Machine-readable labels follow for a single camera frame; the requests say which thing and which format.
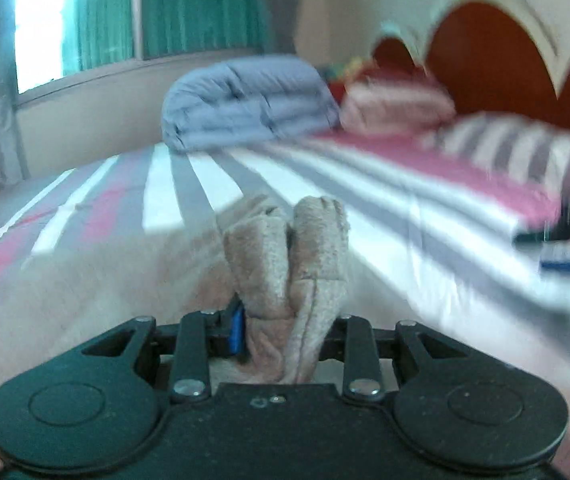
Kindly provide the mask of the grey white striped pillow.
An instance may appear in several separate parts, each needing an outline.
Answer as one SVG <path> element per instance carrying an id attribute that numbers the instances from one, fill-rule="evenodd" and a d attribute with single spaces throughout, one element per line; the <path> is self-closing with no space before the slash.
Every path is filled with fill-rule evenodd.
<path id="1" fill-rule="evenodd" d="M 512 114 L 476 113 L 428 133 L 419 142 L 487 172 L 550 195 L 570 197 L 570 130 Z"/>

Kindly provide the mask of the striped pink grey bedsheet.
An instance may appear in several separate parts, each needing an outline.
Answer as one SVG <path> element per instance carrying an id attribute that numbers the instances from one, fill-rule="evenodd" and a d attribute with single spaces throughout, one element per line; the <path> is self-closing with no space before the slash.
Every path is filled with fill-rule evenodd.
<path id="1" fill-rule="evenodd" d="M 283 208 L 320 195 L 345 204 L 373 292 L 352 310 L 379 325 L 415 316 L 546 378 L 570 406 L 570 275 L 512 242 L 554 216 L 556 201 L 401 139 L 186 155 L 157 144 L 24 182 L 0 194 L 0 300 L 32 258 L 195 226 L 256 191 Z M 570 477 L 570 429 L 556 461 Z"/>

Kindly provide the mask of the red cream headboard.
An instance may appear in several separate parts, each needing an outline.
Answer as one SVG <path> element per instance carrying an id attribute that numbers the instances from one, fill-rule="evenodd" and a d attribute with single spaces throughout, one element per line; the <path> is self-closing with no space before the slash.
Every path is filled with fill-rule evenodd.
<path id="1" fill-rule="evenodd" d="M 570 129 L 570 0 L 367 0 L 373 58 L 427 73 L 459 113 L 509 112 Z"/>

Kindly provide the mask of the folded blue-grey duvet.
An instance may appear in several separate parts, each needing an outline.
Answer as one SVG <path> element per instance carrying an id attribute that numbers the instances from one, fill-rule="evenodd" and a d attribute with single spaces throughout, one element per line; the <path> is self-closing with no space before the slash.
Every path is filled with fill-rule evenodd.
<path id="1" fill-rule="evenodd" d="M 174 152 L 311 136 L 337 127 L 339 106 L 321 74 L 291 54 L 232 58 L 197 68 L 163 99 L 163 142 Z"/>

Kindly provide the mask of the pink striped folded blanket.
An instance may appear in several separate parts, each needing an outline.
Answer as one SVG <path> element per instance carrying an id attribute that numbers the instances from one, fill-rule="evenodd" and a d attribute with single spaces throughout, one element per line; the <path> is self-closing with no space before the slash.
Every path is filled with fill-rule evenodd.
<path id="1" fill-rule="evenodd" d="M 454 117 L 453 99 L 434 82 L 372 79 L 347 87 L 339 121 L 360 136 L 392 136 L 434 129 Z"/>

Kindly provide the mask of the window with green curtain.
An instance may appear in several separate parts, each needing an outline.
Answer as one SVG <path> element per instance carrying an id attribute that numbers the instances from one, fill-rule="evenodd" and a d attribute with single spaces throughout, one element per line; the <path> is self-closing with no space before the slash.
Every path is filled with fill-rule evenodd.
<path id="1" fill-rule="evenodd" d="M 15 0 L 17 89 L 24 93 L 138 58 L 261 49 L 261 0 Z"/>

